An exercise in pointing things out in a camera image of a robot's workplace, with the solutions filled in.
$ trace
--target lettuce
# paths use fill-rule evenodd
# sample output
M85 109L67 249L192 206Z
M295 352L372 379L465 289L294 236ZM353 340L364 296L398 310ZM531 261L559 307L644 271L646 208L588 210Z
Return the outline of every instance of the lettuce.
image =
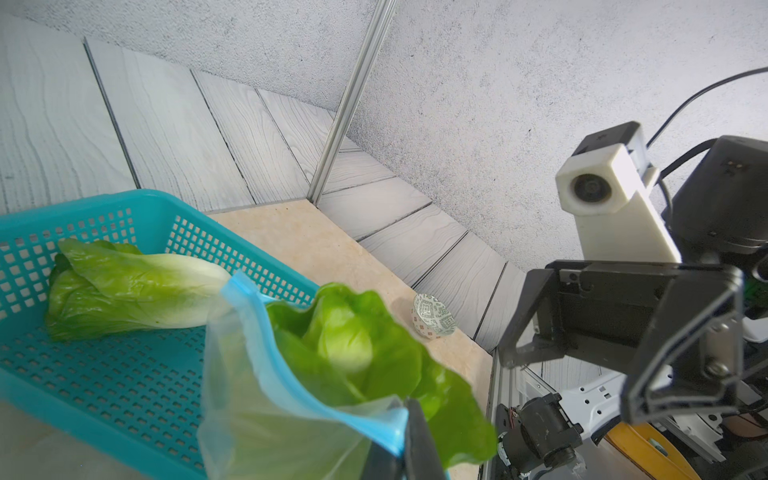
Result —
M472 387L441 366L389 314L376 292L322 286L312 306L266 306L277 347L298 380L329 406L397 395L422 406L443 467L482 463L496 452L496 432Z
M45 315L55 341L201 326L225 308L217 294L230 274L214 263L143 255L133 245L103 240L68 238L58 245Z

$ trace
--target textured wall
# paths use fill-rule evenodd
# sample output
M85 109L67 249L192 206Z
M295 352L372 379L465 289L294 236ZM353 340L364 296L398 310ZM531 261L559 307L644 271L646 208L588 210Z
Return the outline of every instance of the textured wall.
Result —
M336 110L375 0L0 0L0 10Z
M579 141L629 120L648 138L768 65L767 25L764 0L401 0L350 137L518 266L581 258L554 186ZM721 134L768 140L768 74L700 98L650 159Z

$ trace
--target small patterned cup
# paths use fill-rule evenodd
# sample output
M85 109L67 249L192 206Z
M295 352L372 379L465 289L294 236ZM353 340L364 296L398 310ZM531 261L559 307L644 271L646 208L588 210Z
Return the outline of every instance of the small patterned cup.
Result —
M414 328L428 339L448 336L456 330L453 315L434 296L424 293L416 295L411 312Z

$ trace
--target plastic bag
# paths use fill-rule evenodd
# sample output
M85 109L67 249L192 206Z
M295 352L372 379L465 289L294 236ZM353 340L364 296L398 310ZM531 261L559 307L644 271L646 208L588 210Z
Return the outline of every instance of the plastic bag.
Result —
M233 308L208 323L197 430L208 478L359 480L371 439L402 454L408 412L396 396L323 405L280 355L257 286L238 273L221 296Z

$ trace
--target beige countertop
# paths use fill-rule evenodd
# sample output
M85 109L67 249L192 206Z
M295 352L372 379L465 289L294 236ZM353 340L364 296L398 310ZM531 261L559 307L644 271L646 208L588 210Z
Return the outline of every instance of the beige countertop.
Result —
M306 200L211 215L217 222L319 285L343 282L376 290L390 311L409 325L415 292ZM427 340L411 327L432 357L469 383L485 410L492 360L463 332ZM0 402L3 478L32 480L140 480L145 477L109 455ZM457 465L452 480L476 480L477 465Z

